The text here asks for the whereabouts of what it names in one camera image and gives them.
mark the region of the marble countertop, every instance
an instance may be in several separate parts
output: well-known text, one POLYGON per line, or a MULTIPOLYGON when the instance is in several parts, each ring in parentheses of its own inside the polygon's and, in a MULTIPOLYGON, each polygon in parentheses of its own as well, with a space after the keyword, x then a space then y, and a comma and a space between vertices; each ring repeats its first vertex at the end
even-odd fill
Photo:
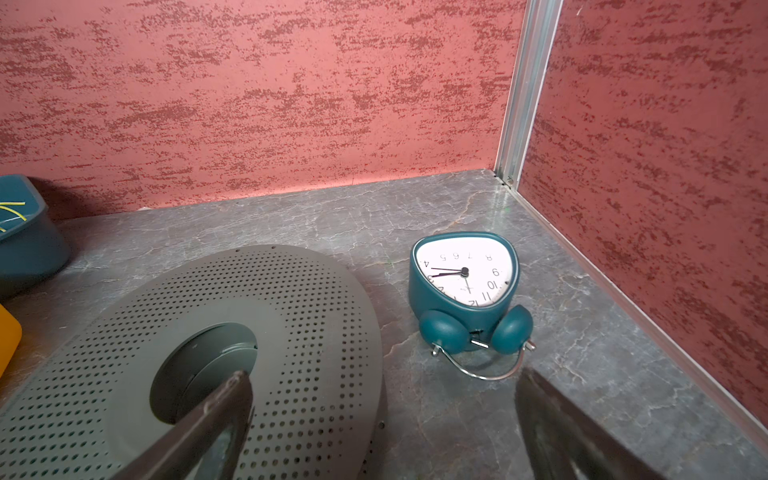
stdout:
MULTIPOLYGON (((370 478, 532 478, 515 380, 482 382, 432 358, 408 300, 412 245, 488 230, 518 251, 514 303, 535 318, 526 357, 651 467, 672 478, 765 478, 766 460, 487 170, 68 220, 69 265, 6 303, 24 329, 0 403, 121 296, 187 261, 285 243, 339 261, 366 288, 384 349, 389 414, 370 478)), ((473 353, 469 364, 487 363, 473 353)), ((510 358, 492 359, 504 371, 510 358)))

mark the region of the silver metal handle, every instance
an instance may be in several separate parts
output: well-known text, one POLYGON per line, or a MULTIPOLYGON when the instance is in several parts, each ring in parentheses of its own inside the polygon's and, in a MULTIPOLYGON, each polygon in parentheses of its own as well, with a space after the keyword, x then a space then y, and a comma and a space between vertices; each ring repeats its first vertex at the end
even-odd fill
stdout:
MULTIPOLYGON (((472 343, 484 349, 488 348, 488 344, 479 342, 477 340, 472 340, 472 343)), ((442 352, 442 354, 445 355, 445 357, 449 360, 449 362, 452 363, 453 366, 459 370, 459 372, 463 373, 464 375, 471 376, 473 379, 488 380, 488 381, 503 380, 513 376, 523 364, 523 354, 525 350, 526 349, 531 351, 536 350, 536 344, 533 343, 531 340, 527 340, 523 344, 523 347, 520 348, 520 350, 518 351, 518 359, 515 361, 515 366, 513 366, 511 370, 499 376, 483 376, 483 375, 478 375, 477 373, 470 372, 469 370, 461 366, 456 360, 453 359, 453 357, 448 352, 442 349, 440 345, 433 345, 433 346, 434 348, 432 349, 432 356, 437 356, 438 353, 442 352)))

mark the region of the pink wall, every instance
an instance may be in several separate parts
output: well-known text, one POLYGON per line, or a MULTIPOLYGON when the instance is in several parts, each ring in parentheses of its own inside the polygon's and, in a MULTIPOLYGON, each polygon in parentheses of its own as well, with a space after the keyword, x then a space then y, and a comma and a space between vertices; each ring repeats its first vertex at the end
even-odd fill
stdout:
POLYGON ((56 217, 492 167, 524 0, 0 6, 0 174, 56 217))
POLYGON ((566 0, 520 191, 768 425, 768 3, 566 0))

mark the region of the teal alarm clock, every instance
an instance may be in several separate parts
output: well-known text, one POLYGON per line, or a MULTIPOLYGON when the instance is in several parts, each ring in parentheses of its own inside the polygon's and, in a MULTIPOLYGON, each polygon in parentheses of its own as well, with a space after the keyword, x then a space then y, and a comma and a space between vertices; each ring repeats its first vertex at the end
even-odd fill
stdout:
POLYGON ((515 248, 488 232, 441 233, 422 238, 410 259, 409 302, 432 355, 442 352, 464 374, 500 380, 520 367, 531 341, 533 318, 521 305, 508 310, 520 280, 515 248), (478 348, 518 355, 500 376, 483 376, 452 355, 478 348))

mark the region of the blue container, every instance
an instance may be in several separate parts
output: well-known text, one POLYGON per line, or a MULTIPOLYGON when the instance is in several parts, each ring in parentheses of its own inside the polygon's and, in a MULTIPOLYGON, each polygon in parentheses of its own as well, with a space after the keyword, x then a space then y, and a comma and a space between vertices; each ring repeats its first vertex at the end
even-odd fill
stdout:
POLYGON ((61 269, 69 246, 24 175, 0 177, 0 300, 61 269))

